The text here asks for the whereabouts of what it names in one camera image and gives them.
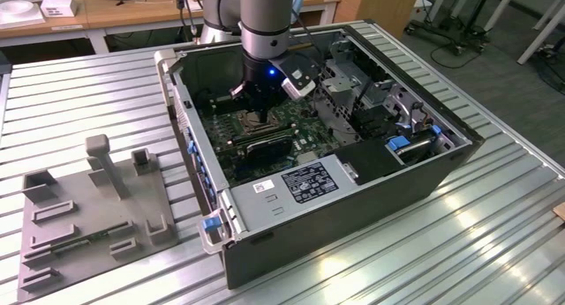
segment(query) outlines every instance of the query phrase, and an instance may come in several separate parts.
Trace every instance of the metal slotted surface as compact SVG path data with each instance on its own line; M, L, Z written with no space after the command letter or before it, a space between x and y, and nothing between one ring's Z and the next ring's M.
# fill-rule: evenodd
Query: metal slotted surface
M114 160L159 154L182 244L42 298L38 304L561 304L563 168L376 25L353 23L487 138L429 198L238 290L202 250L153 50L16 66L0 139L0 304L16 302L22 174L86 168L82 139L111 137Z

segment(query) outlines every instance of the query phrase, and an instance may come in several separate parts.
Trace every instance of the green circuit board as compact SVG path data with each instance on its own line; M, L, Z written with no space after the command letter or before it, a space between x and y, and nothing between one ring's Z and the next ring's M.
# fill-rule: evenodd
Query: green circuit board
M250 129L260 122L245 110L203 117L202 124L233 187L301 165L301 155L309 154L316 159L340 147L325 123L317 116L305 116L309 113L312 107L306 101L286 101L270 110L269 121L258 130ZM250 145L289 136L293 148L286 156L269 165L241 164Z

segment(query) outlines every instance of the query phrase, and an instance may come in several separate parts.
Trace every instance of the power supply label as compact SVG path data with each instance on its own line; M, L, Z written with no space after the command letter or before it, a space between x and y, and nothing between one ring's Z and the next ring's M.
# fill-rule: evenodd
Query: power supply label
M301 204L340 189L322 163L284 174L282 179Z

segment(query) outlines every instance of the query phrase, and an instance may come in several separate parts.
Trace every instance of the motherboard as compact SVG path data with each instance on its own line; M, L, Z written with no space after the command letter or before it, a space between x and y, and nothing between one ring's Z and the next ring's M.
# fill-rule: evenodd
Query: motherboard
M285 101L266 123L238 110L202 117L202 124L230 186L300 166L340 147L309 101Z

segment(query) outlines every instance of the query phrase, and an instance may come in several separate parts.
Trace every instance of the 3d printed holder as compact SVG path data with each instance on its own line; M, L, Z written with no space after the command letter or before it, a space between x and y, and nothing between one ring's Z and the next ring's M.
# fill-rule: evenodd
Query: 3d printed holder
M20 302L32 300L178 242L158 156L134 150L113 162L106 135L86 139L93 171L28 173Z

